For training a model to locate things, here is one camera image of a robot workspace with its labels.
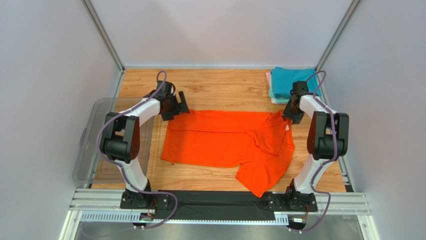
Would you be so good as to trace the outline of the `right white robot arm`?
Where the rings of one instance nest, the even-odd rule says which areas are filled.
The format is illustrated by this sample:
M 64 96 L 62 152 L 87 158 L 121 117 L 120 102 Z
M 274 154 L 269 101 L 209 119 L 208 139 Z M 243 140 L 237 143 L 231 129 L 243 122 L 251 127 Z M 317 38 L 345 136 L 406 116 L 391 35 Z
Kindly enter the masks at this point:
M 287 187 L 284 203 L 290 211 L 314 212 L 314 193 L 319 179 L 332 162 L 348 151 L 350 117 L 330 109 L 309 91 L 306 81 L 296 81 L 282 118 L 299 124 L 304 116 L 311 119 L 306 141 L 308 157 L 301 172 Z

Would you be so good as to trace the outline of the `orange t shirt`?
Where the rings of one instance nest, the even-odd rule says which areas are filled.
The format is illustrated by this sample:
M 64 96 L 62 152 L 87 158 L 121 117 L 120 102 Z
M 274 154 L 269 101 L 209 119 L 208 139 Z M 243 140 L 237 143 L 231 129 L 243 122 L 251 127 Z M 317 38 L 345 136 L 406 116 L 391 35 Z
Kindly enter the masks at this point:
M 286 173 L 294 151 L 291 122 L 280 111 L 191 110 L 168 123 L 161 159 L 238 167 L 236 179 L 261 197 Z

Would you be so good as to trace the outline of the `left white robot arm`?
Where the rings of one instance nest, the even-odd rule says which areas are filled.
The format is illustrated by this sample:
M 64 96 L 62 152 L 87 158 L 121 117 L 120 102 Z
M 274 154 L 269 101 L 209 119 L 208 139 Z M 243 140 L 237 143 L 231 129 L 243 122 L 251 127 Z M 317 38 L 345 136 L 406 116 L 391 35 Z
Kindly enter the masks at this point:
M 163 121 L 171 121 L 189 111 L 183 91 L 176 91 L 171 82 L 158 81 L 157 88 L 136 105 L 106 114 L 96 137 L 97 151 L 105 161 L 117 166 L 128 193 L 142 198 L 151 194 L 149 180 L 137 159 L 141 148 L 141 126 L 157 115 Z

